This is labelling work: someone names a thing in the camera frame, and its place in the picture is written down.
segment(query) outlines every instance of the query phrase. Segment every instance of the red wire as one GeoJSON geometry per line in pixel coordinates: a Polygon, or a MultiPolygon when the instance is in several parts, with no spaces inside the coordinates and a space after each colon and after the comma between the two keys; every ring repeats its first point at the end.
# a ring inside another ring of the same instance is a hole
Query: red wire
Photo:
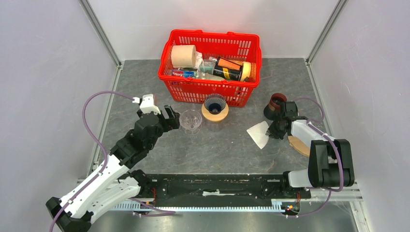
{"type": "Polygon", "coordinates": [[[154,193],[154,201],[152,202],[153,205],[155,205],[155,202],[157,201],[157,190],[153,188],[154,190],[151,189],[151,192],[154,193]]]}

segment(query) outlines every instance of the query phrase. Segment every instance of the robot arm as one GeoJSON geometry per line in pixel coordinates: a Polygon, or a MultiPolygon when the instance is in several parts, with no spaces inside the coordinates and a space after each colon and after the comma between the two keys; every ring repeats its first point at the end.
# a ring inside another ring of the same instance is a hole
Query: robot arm
{"type": "Polygon", "coordinates": [[[320,131],[308,118],[298,114],[296,103],[293,101],[280,103],[280,112],[277,113],[267,131],[267,134],[275,139],[283,139],[286,133],[298,138],[310,148],[307,169],[284,173],[289,187],[330,188],[339,186],[339,169],[337,162],[334,162],[336,154],[331,143],[337,147],[342,162],[343,186],[353,185],[354,171],[349,141],[336,139],[320,131]]]}
{"type": "Polygon", "coordinates": [[[150,179],[141,170],[129,172],[140,160],[145,158],[154,148],[157,139],[164,132],[179,128],[179,113],[166,105],[166,119],[155,105],[152,94],[144,95],[142,99],[134,98],[134,103],[140,104],[137,114],[140,117],[135,122],[134,129],[128,131],[124,138],[117,141],[108,156],[108,163],[103,171],[101,164],[79,186],[58,198],[51,198],[46,206],[52,217],[68,203],[56,223],[63,232],[86,232],[101,215],[122,201],[147,191],[150,179]],[[107,187],[120,176],[128,177],[115,187],[107,187]],[[76,194],[85,184],[94,179],[74,200],[76,194]]]}

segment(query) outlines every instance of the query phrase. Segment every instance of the black cylindrical container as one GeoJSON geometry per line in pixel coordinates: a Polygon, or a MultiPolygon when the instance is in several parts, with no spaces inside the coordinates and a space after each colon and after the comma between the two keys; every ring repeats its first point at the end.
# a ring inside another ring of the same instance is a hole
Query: black cylindrical container
{"type": "Polygon", "coordinates": [[[264,115],[269,120],[274,120],[280,115],[280,103],[286,102],[286,96],[281,93],[275,93],[271,96],[268,105],[264,108],[264,115]]]}
{"type": "Polygon", "coordinates": [[[231,81],[240,81],[241,79],[241,71],[224,68],[219,65],[215,65],[212,74],[231,81]]]}

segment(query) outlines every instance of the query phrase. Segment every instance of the orange label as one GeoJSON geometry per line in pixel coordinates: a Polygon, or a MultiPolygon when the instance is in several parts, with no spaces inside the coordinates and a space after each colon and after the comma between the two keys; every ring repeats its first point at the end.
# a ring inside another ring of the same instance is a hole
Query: orange label
{"type": "Polygon", "coordinates": [[[235,63],[237,65],[242,66],[243,65],[243,61],[239,61],[239,60],[233,60],[233,59],[229,59],[230,62],[235,63]]]}
{"type": "Polygon", "coordinates": [[[240,70],[241,69],[240,65],[237,65],[233,62],[230,62],[229,60],[224,59],[224,58],[219,58],[219,61],[218,61],[217,65],[228,68],[228,69],[233,69],[233,70],[240,70]]]}

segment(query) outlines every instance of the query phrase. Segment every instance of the red plastic basket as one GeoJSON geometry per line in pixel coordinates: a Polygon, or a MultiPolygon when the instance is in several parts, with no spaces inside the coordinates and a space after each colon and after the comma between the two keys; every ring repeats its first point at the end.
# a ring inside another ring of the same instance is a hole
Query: red plastic basket
{"type": "Polygon", "coordinates": [[[253,89],[259,84],[262,53],[259,36],[234,32],[205,33],[202,30],[173,30],[161,56],[158,77],[175,101],[203,103],[211,93],[225,97],[229,106],[244,107],[253,89]],[[171,76],[171,49],[174,45],[193,44],[203,58],[221,56],[227,59],[247,61],[252,64],[249,82],[213,81],[171,76]]]}

